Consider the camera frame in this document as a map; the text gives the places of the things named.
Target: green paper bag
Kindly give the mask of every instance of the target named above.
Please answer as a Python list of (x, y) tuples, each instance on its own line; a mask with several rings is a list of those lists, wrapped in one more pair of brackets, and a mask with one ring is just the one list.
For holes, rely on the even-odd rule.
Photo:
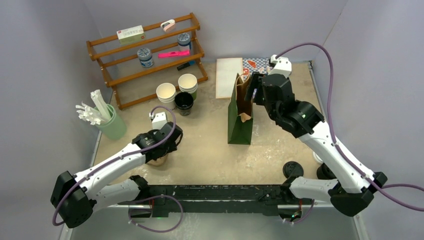
[(228, 105), (228, 143), (250, 145), (253, 130), (253, 111), (251, 101), (245, 101), (246, 91), (251, 78), (243, 82), (237, 74)]

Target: gray wall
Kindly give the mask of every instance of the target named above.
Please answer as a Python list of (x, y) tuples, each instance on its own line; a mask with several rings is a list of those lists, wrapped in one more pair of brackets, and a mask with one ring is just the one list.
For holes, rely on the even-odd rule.
[[(389, 184), (424, 186), (423, 8), (420, 0), (349, 0), (325, 42), (335, 67), (336, 134), (369, 168), (383, 171)], [(326, 103), (329, 70), (322, 52), (314, 72)], [(387, 191), (424, 207), (420, 191)], [(375, 195), (363, 211), (372, 240), (424, 238), (424, 213)]]
[[(103, 36), (193, 12), (205, 60), (269, 57), (301, 42), (324, 43), (347, 0), (85, 0)], [(160, 32), (147, 32), (153, 37)], [(312, 60), (311, 47), (290, 53), (292, 61)]]
[(0, 32), (0, 239), (57, 239), (56, 178), (88, 167), (97, 138), (75, 104), (105, 90), (85, 47), (100, 34), (82, 0), (2, 0)]

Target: jar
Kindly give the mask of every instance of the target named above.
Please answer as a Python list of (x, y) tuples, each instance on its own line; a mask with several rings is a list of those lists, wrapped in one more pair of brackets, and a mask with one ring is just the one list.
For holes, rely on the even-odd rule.
[(148, 48), (141, 48), (137, 51), (138, 60), (140, 60), (141, 66), (150, 68), (153, 66), (152, 51)]
[(181, 33), (177, 36), (179, 50), (187, 51), (192, 49), (192, 40), (188, 33)]

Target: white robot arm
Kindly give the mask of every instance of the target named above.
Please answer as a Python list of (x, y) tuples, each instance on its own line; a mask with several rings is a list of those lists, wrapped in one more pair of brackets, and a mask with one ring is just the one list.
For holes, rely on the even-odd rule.
[(295, 198), (329, 202), (347, 216), (356, 215), (370, 204), (376, 189), (344, 160), (335, 144), (378, 186), (387, 181), (386, 176), (363, 165), (337, 138), (333, 142), (323, 115), (311, 103), (295, 99), (289, 79), (292, 63), (288, 58), (273, 55), (269, 62), (273, 66), (269, 75), (252, 74), (245, 100), (265, 106), (276, 125), (311, 148), (336, 176), (332, 180), (292, 176), (282, 189)]
[(138, 175), (121, 183), (108, 184), (131, 169), (176, 151), (183, 131), (177, 125), (173, 129), (173, 125), (167, 122), (165, 113), (158, 113), (152, 122), (152, 126), (158, 129), (139, 134), (132, 143), (96, 166), (74, 175), (68, 171), (60, 174), (50, 202), (64, 223), (69, 228), (75, 228), (102, 208), (133, 201), (138, 197), (144, 199), (143, 196), (148, 195), (149, 186)]

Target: wooden shelf rack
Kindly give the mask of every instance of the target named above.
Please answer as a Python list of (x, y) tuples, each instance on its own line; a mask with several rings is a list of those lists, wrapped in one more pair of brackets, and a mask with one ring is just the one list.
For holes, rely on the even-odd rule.
[[(198, 19), (191, 12), (188, 15), (177, 17), (174, 20), (175, 20), (176, 23), (186, 21), (186, 20), (190, 20), (192, 26), (181, 29), (181, 30), (176, 30), (176, 31), (173, 31), (173, 32), (165, 33), (165, 34), (160, 35), (160, 36), (147, 38), (146, 40), (143, 40), (143, 41), (139, 41), (139, 42), (131, 43), (131, 44), (128, 44), (128, 45), (120, 46), (120, 47), (117, 47), (115, 49), (111, 49), (111, 50), (107, 50), (107, 51), (99, 52), (99, 53), (97, 53), (94, 50), (94, 46), (104, 44), (104, 43), (107, 43), (107, 42), (111, 42), (111, 41), (116, 41), (116, 40), (118, 40), (118, 36), (115, 34), (115, 35), (104, 37), (104, 38), (101, 38), (101, 39), (98, 39), (98, 40), (86, 42), (88, 55), (89, 55), (89, 57), (91, 58), (92, 61), (97, 61), (98, 65), (100, 66), (100, 70), (101, 70), (102, 75), (103, 75), (104, 83), (106, 84), (106, 86), (112, 88), (113, 95), (116, 98), (116, 103), (117, 103), (118, 108), (120, 110), (122, 110), (124, 108), (131, 107), (135, 104), (139, 104), (139, 103), (154, 99), (154, 98), (157, 97), (156, 94), (152, 94), (152, 95), (148, 95), (148, 96), (139, 98), (137, 100), (127, 102), (127, 103), (122, 103), (121, 99), (119, 97), (119, 94), (118, 94), (117, 86), (119, 84), (134, 80), (136, 78), (140, 78), (140, 77), (143, 77), (145, 75), (155, 73), (155, 72), (158, 72), (160, 70), (164, 70), (164, 69), (171, 68), (171, 67), (174, 67), (174, 66), (178, 66), (178, 65), (181, 65), (181, 64), (184, 64), (184, 63), (187, 63), (189, 61), (194, 60), (197, 64), (197, 66), (199, 67), (200, 72), (203, 76), (201, 78), (198, 78), (197, 82), (200, 83), (200, 82), (208, 80), (208, 75), (207, 75), (205, 68), (203, 67), (202, 62), (200, 60), (200, 58), (203, 58), (205, 56), (205, 53), (204, 53), (202, 46), (200, 45), (199, 40), (196, 36), (196, 31), (200, 30), (200, 24), (199, 24)], [(143, 26), (143, 30), (144, 30), (144, 32), (147, 32), (149, 30), (157, 29), (157, 28), (160, 28), (160, 27), (161, 27), (161, 22), (158, 22), (158, 23), (155, 23), (155, 24), (152, 24), (152, 25), (149, 25), (149, 26)], [(105, 56), (116, 54), (116, 53), (119, 53), (119, 52), (122, 52), (122, 51), (125, 51), (125, 50), (128, 50), (128, 49), (139, 47), (139, 46), (144, 45), (144, 44), (160, 41), (160, 40), (163, 40), (163, 39), (166, 39), (166, 38), (169, 38), (169, 37), (177, 36), (178, 34), (188, 33), (188, 32), (191, 32), (191, 45), (192, 45), (193, 55), (190, 55), (190, 56), (187, 56), (187, 57), (184, 57), (184, 58), (180, 58), (178, 60), (163, 64), (163, 65), (150, 67), (150, 68), (147, 68), (143, 71), (140, 71), (140, 72), (128, 75), (128, 76), (120, 77), (118, 79), (112, 79), (107, 67), (111, 67), (111, 66), (114, 66), (114, 65), (117, 65), (117, 64), (120, 64), (120, 63), (124, 63), (126, 61), (137, 59), (138, 58), (137, 54), (130, 55), (130, 56), (127, 56), (127, 57), (123, 57), (123, 58), (120, 58), (120, 59), (116, 59), (116, 60), (113, 60), (113, 61), (110, 61), (110, 62), (103, 62), (102, 59), (101, 59), (102, 57), (105, 57)], [(170, 49), (170, 48), (173, 48), (173, 47), (176, 47), (176, 46), (178, 46), (178, 43), (174, 42), (174, 43), (171, 43), (171, 44), (167, 44), (167, 45), (164, 45), (164, 46), (161, 46), (161, 47), (151, 49), (151, 52), (153, 54), (153, 53), (160, 52), (160, 51), (163, 51), (163, 50), (166, 50), (166, 49)]]

